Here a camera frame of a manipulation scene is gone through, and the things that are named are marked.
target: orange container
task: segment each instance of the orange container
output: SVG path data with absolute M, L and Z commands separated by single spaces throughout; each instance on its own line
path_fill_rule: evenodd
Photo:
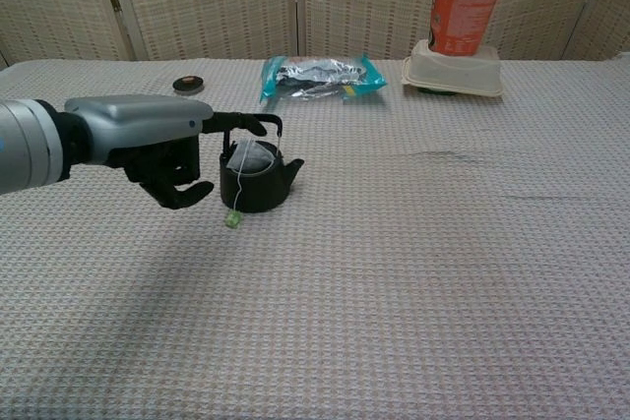
M 449 56 L 476 53 L 496 0 L 433 0 L 429 48 Z

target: snack package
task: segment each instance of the snack package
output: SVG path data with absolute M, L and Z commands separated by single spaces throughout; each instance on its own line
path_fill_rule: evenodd
M 387 85 L 365 55 L 357 59 L 274 56 L 265 62 L 261 79 L 261 101 L 272 97 L 308 100 L 328 95 L 349 98 Z

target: white tablecloth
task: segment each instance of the white tablecloth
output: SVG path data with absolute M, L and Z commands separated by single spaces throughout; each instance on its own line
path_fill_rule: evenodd
M 94 166 L 0 197 L 0 417 L 630 417 L 630 57 L 504 62 L 497 99 L 376 64 L 375 95 L 277 105 L 306 163 L 236 230 L 218 189 L 164 210 Z M 261 66 L 35 61 L 0 97 L 197 74 L 258 111 Z

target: tea bag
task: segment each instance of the tea bag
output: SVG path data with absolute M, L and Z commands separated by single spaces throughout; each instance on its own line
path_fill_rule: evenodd
M 227 167 L 239 174 L 255 174 L 274 163 L 274 154 L 251 138 L 239 140 Z

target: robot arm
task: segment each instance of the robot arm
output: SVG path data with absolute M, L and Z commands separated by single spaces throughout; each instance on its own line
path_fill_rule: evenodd
M 101 164 L 122 167 L 163 207 L 190 207 L 214 188 L 175 188 L 200 177 L 199 134 L 234 128 L 267 133 L 256 115 L 181 97 L 72 98 L 64 112 L 43 100 L 0 101 L 0 194 L 68 179 L 74 164 Z

